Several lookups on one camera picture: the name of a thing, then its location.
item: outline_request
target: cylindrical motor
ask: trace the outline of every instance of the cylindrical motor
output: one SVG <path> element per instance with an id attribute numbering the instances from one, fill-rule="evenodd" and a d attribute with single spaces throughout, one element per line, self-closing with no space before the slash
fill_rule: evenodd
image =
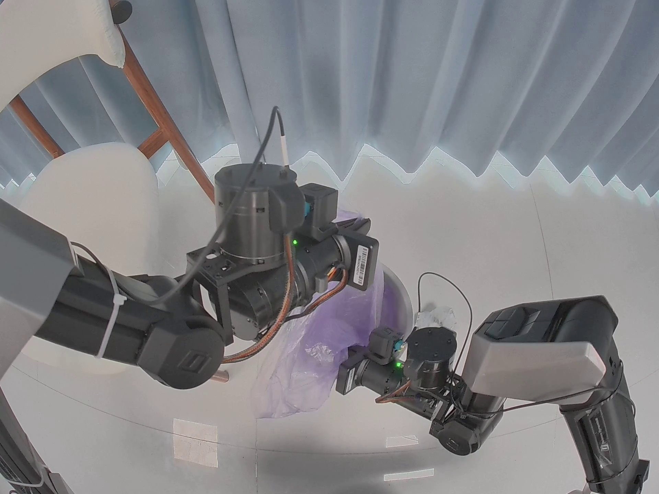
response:
<path id="1" fill-rule="evenodd" d="M 455 332 L 445 327 L 423 327 L 407 337 L 405 376 L 410 388 L 437 390 L 442 388 L 453 367 L 457 349 Z"/>
<path id="2" fill-rule="evenodd" d="M 218 225 L 240 191 L 250 166 L 241 163 L 224 167 L 215 175 Z M 295 211 L 304 211 L 304 197 L 296 179 L 297 174 L 290 169 L 259 163 L 231 221 L 218 238 L 224 254 L 237 263 L 252 265 L 284 259 L 281 227 L 287 223 L 287 212 L 292 204 L 296 205 Z"/>

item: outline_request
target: curtain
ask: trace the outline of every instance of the curtain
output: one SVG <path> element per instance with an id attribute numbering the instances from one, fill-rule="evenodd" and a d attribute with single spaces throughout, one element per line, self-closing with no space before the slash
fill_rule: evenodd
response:
<path id="1" fill-rule="evenodd" d="M 277 104 L 291 159 L 340 178 L 368 143 L 407 172 L 438 146 L 476 175 L 497 151 L 524 175 L 547 155 L 569 181 L 659 190 L 659 0 L 130 1 L 122 29 L 199 160 L 251 159 Z M 24 99 L 67 151 L 154 129 L 95 57 Z M 48 160 L 20 132 L 0 115 L 0 183 Z"/>

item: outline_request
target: barcode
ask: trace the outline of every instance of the barcode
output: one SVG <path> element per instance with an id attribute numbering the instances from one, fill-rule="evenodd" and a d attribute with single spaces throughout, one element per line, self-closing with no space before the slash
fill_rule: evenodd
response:
<path id="1" fill-rule="evenodd" d="M 355 275 L 352 277 L 353 283 L 364 285 L 364 278 L 367 274 L 368 247 L 363 245 L 357 246 L 357 260 L 355 263 Z"/>

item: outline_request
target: floor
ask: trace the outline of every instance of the floor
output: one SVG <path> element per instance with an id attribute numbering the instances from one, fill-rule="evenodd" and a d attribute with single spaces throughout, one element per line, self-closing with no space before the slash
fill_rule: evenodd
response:
<path id="1" fill-rule="evenodd" d="M 236 160 L 227 147 L 204 167 L 214 173 Z M 523 178 L 497 157 L 475 178 L 439 151 L 414 175 L 368 148 L 345 182 L 314 156 L 292 168 L 300 184 L 336 185 L 344 208 L 373 220 L 381 261 L 415 303 L 416 277 L 428 269 L 465 291 L 477 324 L 521 302 L 604 294 L 620 317 L 615 341 L 638 407 L 640 455 L 659 460 L 655 199 L 615 181 L 603 187 L 588 170 L 568 185 L 548 161 Z M 211 235 L 213 207 L 175 158 L 158 178 L 159 272 L 178 275 L 185 252 Z M 427 280 L 428 302 L 454 308 L 463 339 L 460 296 Z M 482 449 L 461 458 L 428 435 L 427 422 L 394 404 L 376 406 L 364 389 L 332 394 L 314 413 L 255 421 L 258 364 L 232 367 L 226 384 L 176 391 L 133 367 L 73 374 L 21 356 L 2 387 L 35 448 L 77 493 L 567 494 L 584 485 L 555 406 L 506 414 Z"/>

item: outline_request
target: blue curtain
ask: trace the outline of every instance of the blue curtain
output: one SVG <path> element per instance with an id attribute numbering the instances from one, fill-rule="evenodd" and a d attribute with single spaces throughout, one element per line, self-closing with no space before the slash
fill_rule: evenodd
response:
<path id="1" fill-rule="evenodd" d="M 408 172 L 438 146 L 477 175 L 499 151 L 525 175 L 547 155 L 567 180 L 589 165 L 659 190 L 659 0 L 130 1 L 122 28 L 200 160 L 253 157 L 278 104 L 291 158 L 339 177 L 368 143 Z M 95 57 L 23 95 L 64 150 L 154 128 Z M 0 183 L 47 159 L 5 111 Z"/>

